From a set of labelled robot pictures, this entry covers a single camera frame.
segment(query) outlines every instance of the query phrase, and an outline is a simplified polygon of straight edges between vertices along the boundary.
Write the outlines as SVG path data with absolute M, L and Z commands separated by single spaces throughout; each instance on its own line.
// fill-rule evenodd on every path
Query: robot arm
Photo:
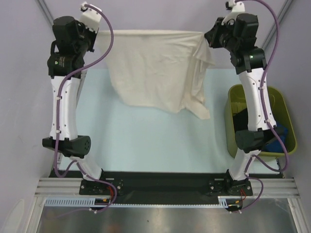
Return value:
M 238 187 L 247 181 L 245 168 L 251 156 L 258 155 L 265 143 L 274 137 L 267 125 L 264 107 L 269 122 L 277 133 L 282 134 L 282 129 L 276 127 L 267 84 L 265 80 L 262 82 L 266 59 L 264 51 L 255 46 L 258 18 L 245 13 L 242 2 L 231 0 L 226 3 L 226 8 L 231 12 L 226 17 L 218 18 L 214 27 L 205 34 L 205 38 L 210 47 L 225 48 L 230 52 L 231 63 L 239 75 L 245 93 L 248 130 L 236 132 L 238 151 L 233 165 L 227 171 L 230 183 L 228 186 Z
M 86 156 L 90 151 L 91 139 L 89 136 L 78 135 L 76 127 L 76 100 L 81 80 L 80 72 L 65 81 L 60 94 L 61 101 L 58 101 L 58 90 L 64 77 L 83 67 L 85 53 L 94 51 L 93 46 L 101 15 L 85 7 L 85 4 L 86 2 L 81 6 L 83 13 L 79 21 L 69 16 L 60 17 L 55 19 L 52 27 L 56 40 L 51 46 L 48 67 L 53 88 L 53 121 L 50 137 L 44 138 L 42 144 L 46 148 L 55 150 L 56 137 L 59 134 L 58 151 L 71 160 L 78 161 L 86 174 L 98 179 L 102 169 L 91 156 Z M 59 114 L 56 112 L 57 102 L 60 104 Z M 56 124 L 58 116 L 59 129 Z

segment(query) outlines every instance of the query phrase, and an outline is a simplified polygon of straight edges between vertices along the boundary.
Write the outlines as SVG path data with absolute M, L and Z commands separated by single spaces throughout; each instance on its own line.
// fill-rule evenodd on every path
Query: metal floor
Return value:
M 109 208 L 93 214 L 44 207 L 37 233 L 296 233 L 287 199 L 261 199 L 242 214 L 208 208 Z

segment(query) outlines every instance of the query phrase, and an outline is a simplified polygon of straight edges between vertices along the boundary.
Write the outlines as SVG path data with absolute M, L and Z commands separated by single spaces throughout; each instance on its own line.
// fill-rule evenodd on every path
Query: towel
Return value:
M 209 119 L 203 80 L 214 64 L 200 32 L 116 30 L 106 57 L 112 86 L 124 103 L 178 113 L 188 109 Z M 96 44 L 105 52 L 110 32 L 99 32 Z

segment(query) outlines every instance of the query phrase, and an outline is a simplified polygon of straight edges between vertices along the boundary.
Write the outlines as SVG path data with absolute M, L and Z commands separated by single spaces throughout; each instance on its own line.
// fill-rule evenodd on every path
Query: fabric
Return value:
M 203 80 L 214 62 L 203 33 L 116 30 L 114 34 L 105 61 L 111 83 L 126 104 L 172 113 L 186 108 L 200 119 L 210 118 Z M 99 32 L 96 42 L 105 52 L 110 32 Z

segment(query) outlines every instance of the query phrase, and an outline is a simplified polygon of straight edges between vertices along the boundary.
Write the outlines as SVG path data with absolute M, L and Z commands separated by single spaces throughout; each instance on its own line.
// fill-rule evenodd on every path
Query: plastic bin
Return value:
M 285 146 L 287 148 L 288 154 L 293 154 L 297 149 L 297 141 L 291 119 L 289 117 L 286 104 L 284 102 L 284 98 L 278 90 L 270 86 L 268 87 L 268 94 L 272 113 L 275 120 L 288 129 L 288 134 L 285 139 Z M 225 130 L 227 136 L 227 149 L 233 158 L 237 153 L 238 147 L 235 142 L 235 133 L 232 117 L 245 108 L 246 100 L 242 85 L 239 84 L 231 87 L 228 92 L 228 101 L 225 106 Z M 284 153 L 262 151 L 259 156 L 264 156 L 266 159 L 270 157 L 272 159 L 272 157 L 284 156 Z

